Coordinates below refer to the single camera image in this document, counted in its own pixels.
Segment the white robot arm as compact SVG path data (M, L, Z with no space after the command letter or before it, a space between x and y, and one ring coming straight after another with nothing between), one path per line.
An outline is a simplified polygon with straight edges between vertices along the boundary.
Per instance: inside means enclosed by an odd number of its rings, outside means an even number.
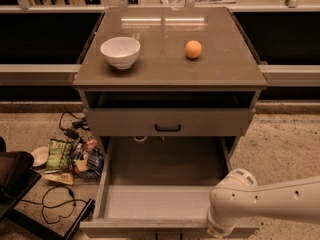
M242 217L269 217L320 224L320 177L259 185L247 170L234 169L209 195L208 233L229 236Z

